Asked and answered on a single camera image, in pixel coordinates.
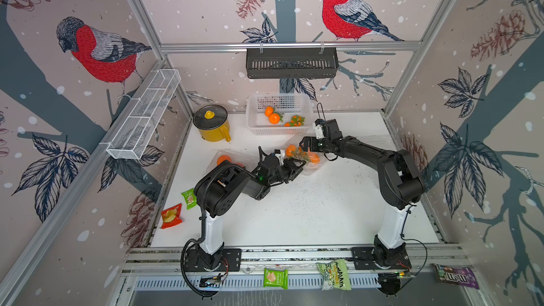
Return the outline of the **clear clamshell three oranges branch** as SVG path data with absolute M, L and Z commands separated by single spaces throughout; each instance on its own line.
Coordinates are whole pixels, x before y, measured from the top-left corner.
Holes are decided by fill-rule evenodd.
M 315 174 L 317 171 L 321 170 L 321 168 L 324 167 L 324 164 L 325 164 L 325 159 L 324 159 L 324 155 L 323 154 L 320 154 L 320 153 L 317 153 L 317 152 L 314 152 L 314 153 L 317 153 L 319 156 L 320 156 L 320 163 L 317 163 L 317 164 L 313 164 L 310 162 L 309 158 L 308 158 L 308 155 L 307 153 L 311 152 L 311 151 L 308 151 L 308 152 L 304 152 L 300 147 L 299 147 L 299 142 L 303 139 L 304 135 L 294 135 L 293 137 L 291 137 L 280 149 L 283 150 L 285 153 L 286 153 L 286 148 L 289 146 L 289 145 L 295 145 L 298 147 L 298 150 L 296 152 L 296 155 L 293 156 L 293 157 L 287 157 L 287 158 L 296 158 L 296 159 L 299 159 L 299 160 L 303 160 L 305 161 L 305 166 L 303 168 L 303 171 L 302 171 L 302 175 L 305 175 L 305 176 L 310 176 L 310 175 L 313 175 Z

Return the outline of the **orange large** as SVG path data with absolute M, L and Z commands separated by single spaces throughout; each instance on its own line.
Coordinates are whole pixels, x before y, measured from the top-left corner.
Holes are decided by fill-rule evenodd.
M 219 166 L 219 165 L 221 165 L 221 164 L 222 164 L 223 162 L 225 162 L 225 161 L 231 162 L 232 159 L 231 159 L 230 156 L 228 156 L 228 155 L 226 155 L 226 154 L 221 155 L 221 156 L 219 156 L 218 159 L 217 159 L 217 165 Z

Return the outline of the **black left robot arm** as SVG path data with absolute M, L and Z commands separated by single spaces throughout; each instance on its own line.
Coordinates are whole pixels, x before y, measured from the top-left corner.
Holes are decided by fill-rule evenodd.
M 226 250 L 223 239 L 223 216 L 241 196 L 256 201 L 264 199 L 275 186 L 288 184 L 303 171 L 306 162 L 283 150 L 265 152 L 259 147 L 259 162 L 249 171 L 232 161 L 221 161 L 195 186 L 196 202 L 201 210 L 201 235 L 190 239 L 181 253 L 181 270 L 185 272 L 216 271 L 228 266 L 236 271 L 235 255 Z

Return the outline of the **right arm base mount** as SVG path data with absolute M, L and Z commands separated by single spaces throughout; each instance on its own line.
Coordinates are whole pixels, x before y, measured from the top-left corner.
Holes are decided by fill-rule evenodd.
M 352 247 L 351 255 L 351 261 L 354 263 L 355 269 L 360 271 L 408 271 L 412 269 L 412 264 L 406 250 L 406 244 L 403 244 L 396 249 L 385 249 L 385 247 L 382 247 L 381 245 L 378 247 Z

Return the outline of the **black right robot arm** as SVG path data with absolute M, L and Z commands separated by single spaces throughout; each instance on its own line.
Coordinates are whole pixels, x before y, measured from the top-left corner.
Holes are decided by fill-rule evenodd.
M 382 269 L 397 264 L 407 255 L 404 229 L 412 208 L 426 191 L 422 173 L 406 150 L 385 150 L 344 136 L 336 120 L 318 119 L 315 135 L 305 136 L 299 146 L 304 151 L 334 154 L 374 169 L 378 188 L 389 205 L 374 239 L 373 260 Z

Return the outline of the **clear clamshell four oranges branch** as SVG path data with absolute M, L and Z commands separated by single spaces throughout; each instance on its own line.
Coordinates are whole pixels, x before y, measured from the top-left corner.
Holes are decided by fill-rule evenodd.
M 398 150 L 390 135 L 356 135 L 355 138 L 373 147 L 392 151 Z

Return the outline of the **clear clamshell oranges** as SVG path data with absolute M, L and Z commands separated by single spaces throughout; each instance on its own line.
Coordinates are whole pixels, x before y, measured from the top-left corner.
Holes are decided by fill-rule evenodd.
M 249 155 L 242 154 L 240 152 L 220 150 L 208 165 L 207 172 L 212 171 L 224 161 L 228 161 L 232 164 L 238 164 L 249 171 L 252 171 L 257 166 L 256 157 L 250 157 Z

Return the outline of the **orange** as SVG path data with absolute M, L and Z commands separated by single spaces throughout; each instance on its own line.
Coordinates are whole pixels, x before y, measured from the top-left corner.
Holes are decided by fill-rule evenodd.
M 293 145 L 293 144 L 290 144 L 287 148 L 286 148 L 286 156 L 287 157 L 293 157 L 296 155 L 296 152 L 298 151 L 298 147 Z
M 317 153 L 309 152 L 307 153 L 307 155 L 311 163 L 313 164 L 320 163 L 320 156 Z

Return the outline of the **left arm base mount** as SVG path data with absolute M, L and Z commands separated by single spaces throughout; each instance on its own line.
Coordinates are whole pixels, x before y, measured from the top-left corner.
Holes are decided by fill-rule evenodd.
M 204 252 L 199 246 L 187 249 L 181 259 L 185 272 L 238 272 L 242 261 L 241 249 L 225 249 L 223 246 L 214 254 Z

